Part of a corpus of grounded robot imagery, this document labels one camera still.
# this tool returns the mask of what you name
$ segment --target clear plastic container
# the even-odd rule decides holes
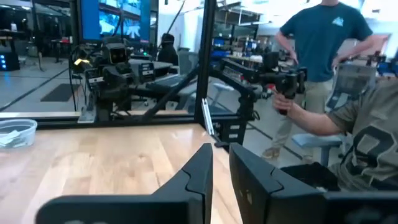
[[[31,119],[0,121],[0,149],[32,145],[36,128],[37,122]]]

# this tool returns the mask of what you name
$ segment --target hand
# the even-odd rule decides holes
[[[283,94],[276,93],[272,105],[276,110],[289,111],[293,106],[294,101],[287,99]]]
[[[296,52],[292,51],[292,52],[290,53],[290,58],[296,63],[296,65],[299,64],[299,61],[297,60],[297,54],[296,54]]]

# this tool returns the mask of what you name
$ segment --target logo on shirt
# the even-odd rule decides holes
[[[343,27],[343,26],[344,26],[344,19],[341,18],[341,17],[337,17],[337,18],[332,22],[332,24]]]

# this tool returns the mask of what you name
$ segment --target teal t-shirt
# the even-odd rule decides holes
[[[325,82],[333,77],[333,59],[346,39],[363,41],[373,34],[362,14],[343,3],[304,9],[289,19],[280,32],[293,35],[299,66],[308,68],[310,82]]]

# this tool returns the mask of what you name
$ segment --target black mat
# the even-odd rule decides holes
[[[72,85],[73,92],[76,92],[80,85]],[[40,101],[41,102],[68,102],[72,97],[72,89],[70,88],[70,84],[60,84],[55,89],[53,89],[50,93],[45,95]]]

